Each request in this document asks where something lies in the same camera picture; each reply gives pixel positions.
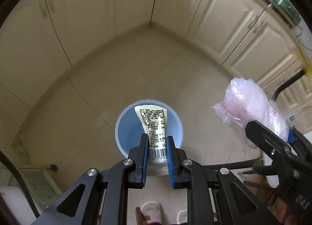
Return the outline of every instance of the plastic bag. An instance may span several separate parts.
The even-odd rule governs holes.
[[[215,104],[213,109],[224,123],[245,128],[248,122],[258,120],[287,142],[289,127],[286,120],[275,109],[274,102],[269,102],[264,91],[251,79],[232,79],[223,102]]]

